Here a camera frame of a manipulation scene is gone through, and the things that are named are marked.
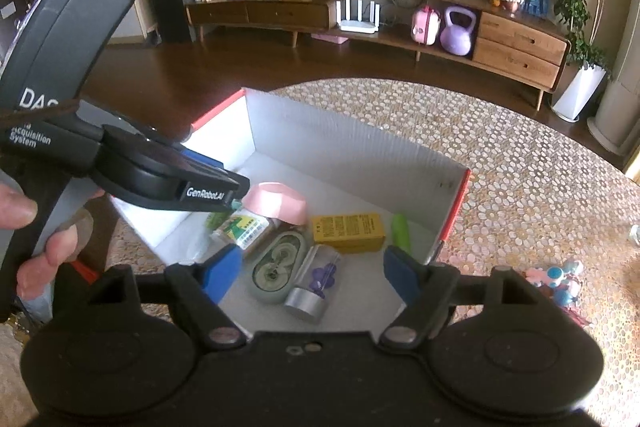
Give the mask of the person's left hand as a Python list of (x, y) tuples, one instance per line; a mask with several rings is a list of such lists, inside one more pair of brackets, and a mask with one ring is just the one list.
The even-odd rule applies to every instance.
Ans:
[(1, 179), (1, 315), (16, 299), (40, 298), (60, 266), (89, 244), (94, 220), (87, 202), (104, 195), (81, 179), (47, 185), (35, 200), (15, 180)]

